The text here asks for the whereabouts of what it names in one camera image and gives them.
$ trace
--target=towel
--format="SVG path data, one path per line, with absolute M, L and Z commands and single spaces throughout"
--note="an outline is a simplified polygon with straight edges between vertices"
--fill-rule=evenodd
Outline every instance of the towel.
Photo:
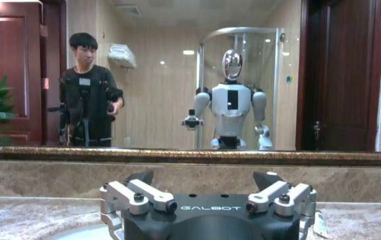
M 127 68 L 137 68 L 136 56 L 125 44 L 112 44 L 109 59 Z
M 133 55 L 128 54 L 127 52 L 109 52 L 109 59 L 117 62 L 121 66 L 127 68 L 137 68 L 137 63 Z
M 111 52 L 131 52 L 132 53 L 129 47 L 125 44 L 112 44 Z

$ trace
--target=shower enclosure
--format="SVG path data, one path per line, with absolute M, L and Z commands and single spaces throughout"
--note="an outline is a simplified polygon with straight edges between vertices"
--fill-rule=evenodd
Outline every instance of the shower enclosure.
M 243 55 L 244 66 L 239 82 L 249 89 L 261 88 L 267 94 L 264 125 L 270 129 L 274 149 L 277 76 L 278 76 L 278 43 L 281 29 L 256 27 L 228 27 L 213 31 L 200 43 L 197 53 L 197 88 L 212 89 L 221 82 L 223 55 L 236 49 Z M 215 119 L 207 108 L 203 119 L 205 126 L 196 131 L 196 149 L 209 149 L 215 135 Z M 248 150 L 259 149 L 259 136 L 255 133 L 253 111 L 251 110 L 243 129 L 241 138 L 247 141 Z

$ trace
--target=black hair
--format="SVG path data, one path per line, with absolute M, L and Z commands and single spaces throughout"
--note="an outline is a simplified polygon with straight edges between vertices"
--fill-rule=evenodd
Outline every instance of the black hair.
M 76 33 L 71 36 L 69 39 L 71 47 L 77 49 L 79 46 L 89 49 L 99 49 L 99 43 L 96 38 L 85 32 Z

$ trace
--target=wooden door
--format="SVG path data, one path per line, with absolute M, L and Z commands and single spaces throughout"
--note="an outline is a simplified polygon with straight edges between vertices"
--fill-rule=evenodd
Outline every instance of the wooden door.
M 13 88 L 16 118 L 3 126 L 12 144 L 43 142 L 40 4 L 0 4 L 0 80 Z
M 381 0 L 312 2 L 306 82 L 301 83 L 306 90 L 304 149 L 373 150 L 381 75 Z M 317 121 L 318 138 L 310 140 L 316 138 Z

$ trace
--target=ceiling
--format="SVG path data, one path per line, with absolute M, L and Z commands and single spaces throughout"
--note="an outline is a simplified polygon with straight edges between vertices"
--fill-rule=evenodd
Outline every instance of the ceiling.
M 288 0 L 113 0 L 116 6 L 136 5 L 140 15 L 120 7 L 127 25 L 161 27 L 261 27 L 268 14 Z

